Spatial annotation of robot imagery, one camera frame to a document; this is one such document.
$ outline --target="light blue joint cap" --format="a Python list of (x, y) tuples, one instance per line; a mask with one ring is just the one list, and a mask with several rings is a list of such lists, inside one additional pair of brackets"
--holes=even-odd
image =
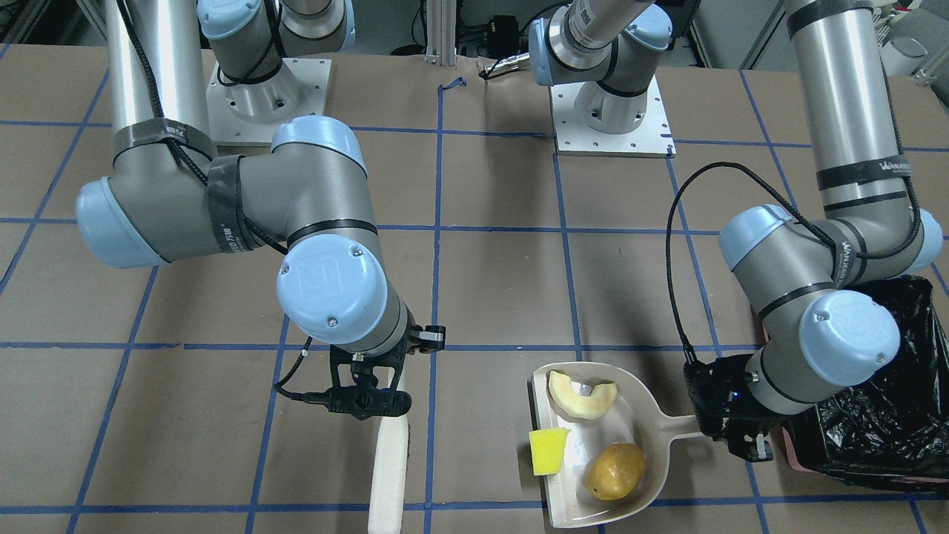
[(930, 263), (936, 261), (942, 251), (942, 227), (928, 211), (920, 210), (920, 222), (922, 227), (922, 248), (916, 256), (916, 260), (909, 266), (909, 269), (903, 271), (900, 276), (915, 273), (923, 267), (928, 267)]
[(663, 51), (669, 48), (669, 42), (672, 41), (672, 19), (662, 8), (653, 4), (629, 23), (625, 31), (640, 45)]
[(315, 144), (339, 152), (358, 163), (366, 175), (369, 174), (363, 162), (363, 152), (359, 148), (356, 134), (349, 129), (349, 126), (332, 117), (304, 115), (289, 123), (281, 124), (273, 134), (270, 152), (276, 150), (281, 144), (287, 143)]
[(167, 265), (125, 216), (108, 180), (87, 183), (76, 199), (76, 219), (85, 246), (110, 267)]
[(294, 245), (277, 274), (277, 299), (287, 316), (307, 335), (331, 345), (372, 333), (388, 297), (376, 257), (355, 239), (336, 234)]
[(553, 74), (550, 72), (550, 56), (547, 47), (547, 33), (544, 31), (544, 19), (530, 23), (528, 51), (530, 52), (530, 71), (534, 82), (539, 86), (553, 87)]
[(263, 0), (198, 0), (197, 21), (205, 37), (224, 39), (245, 27), (263, 4)]
[(738, 214), (718, 233), (718, 248), (733, 271), (754, 247), (793, 219), (781, 206), (765, 204)]
[(900, 328), (872, 298), (841, 290), (811, 302), (798, 339), (821, 378), (842, 388), (862, 384), (900, 349)]
[(353, 14), (353, 1), (346, 0), (346, 36), (340, 50), (351, 47), (354, 42), (356, 42), (356, 15)]

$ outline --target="sponge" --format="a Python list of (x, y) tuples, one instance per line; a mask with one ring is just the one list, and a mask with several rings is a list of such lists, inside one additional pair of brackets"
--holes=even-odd
[(528, 434), (534, 476), (560, 472), (560, 465), (564, 463), (564, 449), (567, 447), (569, 432), (569, 429), (543, 429), (534, 430)]

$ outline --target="beige dustpan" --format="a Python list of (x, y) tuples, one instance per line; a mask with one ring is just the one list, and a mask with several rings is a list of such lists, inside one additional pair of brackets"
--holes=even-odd
[[(614, 382), (619, 394), (601, 419), (574, 419), (550, 399), (548, 372), (569, 376), (580, 384)], [(673, 440), (701, 436), (695, 415), (670, 417), (639, 378), (616, 366), (593, 362), (545, 365), (533, 374), (534, 409), (539, 429), (570, 429), (567, 451), (559, 473), (545, 477), (550, 524), (576, 528), (610, 523), (649, 506), (659, 495), (669, 474), (669, 446)], [(584, 487), (586, 467), (613, 443), (635, 443), (646, 457), (646, 471), (637, 488), (619, 501), (600, 501)]]

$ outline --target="black plastic bag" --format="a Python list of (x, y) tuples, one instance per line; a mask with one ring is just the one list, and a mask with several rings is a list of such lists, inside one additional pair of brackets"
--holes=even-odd
[(845, 483), (949, 495), (949, 350), (932, 284), (900, 277), (851, 289), (893, 314), (900, 350), (864, 384), (789, 419), (794, 454)]

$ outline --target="mounting plate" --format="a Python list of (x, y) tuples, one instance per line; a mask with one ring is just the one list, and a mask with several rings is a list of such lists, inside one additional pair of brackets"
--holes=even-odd
[(227, 88), (217, 82), (218, 65), (214, 65), (211, 81), (205, 92), (208, 100), (208, 118), (211, 122), (211, 140), (218, 146), (270, 146), (280, 124), (302, 115), (323, 115), (326, 109), (326, 91), (329, 88), (328, 59), (286, 58), (285, 65), (300, 82), (304, 100), (282, 121), (251, 123), (237, 116), (226, 96)]
[(627, 134), (605, 134), (589, 127), (577, 115), (573, 102), (584, 84), (563, 84), (550, 88), (557, 152), (571, 156), (627, 156), (664, 158), (676, 154), (672, 130), (654, 76), (649, 83), (649, 107), (642, 123)]

